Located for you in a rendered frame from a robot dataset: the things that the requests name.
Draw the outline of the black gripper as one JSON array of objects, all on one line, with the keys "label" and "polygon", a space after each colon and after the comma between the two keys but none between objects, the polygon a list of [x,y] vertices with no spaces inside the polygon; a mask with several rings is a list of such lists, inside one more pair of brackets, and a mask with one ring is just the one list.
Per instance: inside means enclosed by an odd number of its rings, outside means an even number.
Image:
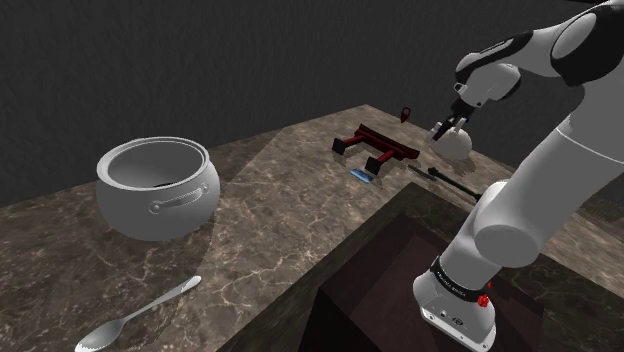
[{"label": "black gripper", "polygon": [[438,141],[449,129],[454,127],[456,125],[456,119],[460,119],[457,123],[457,132],[459,132],[466,123],[466,120],[469,120],[470,116],[476,110],[475,107],[464,102],[461,97],[457,98],[452,103],[450,109],[452,115],[443,122],[438,122],[432,129],[432,141]]}]

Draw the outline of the white round teapot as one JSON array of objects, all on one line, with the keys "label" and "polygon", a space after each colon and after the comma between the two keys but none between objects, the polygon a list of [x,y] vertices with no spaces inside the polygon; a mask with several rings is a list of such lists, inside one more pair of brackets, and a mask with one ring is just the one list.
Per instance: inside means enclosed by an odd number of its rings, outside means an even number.
[{"label": "white round teapot", "polygon": [[432,129],[429,131],[425,143],[429,145],[433,152],[452,160],[464,160],[469,156],[472,150],[472,140],[465,130],[461,129],[457,132],[456,125],[449,129],[438,141],[432,141]]}]

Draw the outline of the thin grey stick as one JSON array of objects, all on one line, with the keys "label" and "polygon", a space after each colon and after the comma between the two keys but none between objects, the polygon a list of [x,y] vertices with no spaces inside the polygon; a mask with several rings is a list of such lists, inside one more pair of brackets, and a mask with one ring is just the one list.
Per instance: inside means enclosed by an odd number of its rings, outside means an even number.
[{"label": "thin grey stick", "polygon": [[417,168],[414,165],[408,164],[407,166],[408,166],[408,168],[410,168],[411,170],[413,170],[414,172],[416,172],[417,174],[421,175],[424,178],[427,178],[427,179],[432,180],[432,181],[436,181],[437,180],[436,177],[430,175],[429,173],[427,173],[425,171],[422,171],[421,169]]}]

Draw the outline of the red and black squeegee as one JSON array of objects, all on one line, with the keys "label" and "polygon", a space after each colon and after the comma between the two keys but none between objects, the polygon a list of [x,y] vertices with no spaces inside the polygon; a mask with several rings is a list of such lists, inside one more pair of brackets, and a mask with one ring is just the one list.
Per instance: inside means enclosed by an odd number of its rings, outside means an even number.
[{"label": "red and black squeegee", "polygon": [[369,157],[365,169],[377,175],[384,163],[394,158],[398,161],[404,159],[414,160],[420,155],[420,151],[401,144],[367,126],[360,124],[354,132],[354,136],[345,140],[335,138],[332,151],[343,155],[345,150],[359,143],[365,143],[382,153],[377,158]]}]

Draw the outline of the silver metal spoon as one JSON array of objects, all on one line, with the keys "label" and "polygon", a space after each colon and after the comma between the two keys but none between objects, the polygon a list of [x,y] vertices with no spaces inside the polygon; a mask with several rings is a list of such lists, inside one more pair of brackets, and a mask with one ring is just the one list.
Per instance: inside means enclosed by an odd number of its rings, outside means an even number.
[{"label": "silver metal spoon", "polygon": [[149,304],[141,307],[137,311],[130,313],[129,315],[111,320],[102,324],[94,329],[92,332],[83,337],[75,346],[74,352],[97,352],[112,344],[121,334],[124,326],[127,322],[135,318],[136,316],[144,313],[151,308],[160,305],[172,298],[175,298],[188,290],[194,288],[202,281],[202,277],[195,275],[178,286],[174,287],[167,293],[153,300]]}]

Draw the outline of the long dark green-handled tool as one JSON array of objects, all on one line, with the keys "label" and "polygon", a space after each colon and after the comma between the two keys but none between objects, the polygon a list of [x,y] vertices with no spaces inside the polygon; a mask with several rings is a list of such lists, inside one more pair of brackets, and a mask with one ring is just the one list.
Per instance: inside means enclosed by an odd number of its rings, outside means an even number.
[{"label": "long dark green-handled tool", "polygon": [[429,167],[427,169],[427,172],[429,175],[438,178],[448,184],[450,184],[451,186],[463,191],[464,193],[470,195],[471,197],[473,197],[476,201],[479,201],[480,198],[482,197],[482,195],[480,193],[476,193],[474,191],[472,191],[471,189],[469,189],[468,187],[460,184],[459,182],[451,179],[450,177],[446,176],[445,174],[443,174],[442,172],[440,172],[437,168],[435,167]]}]

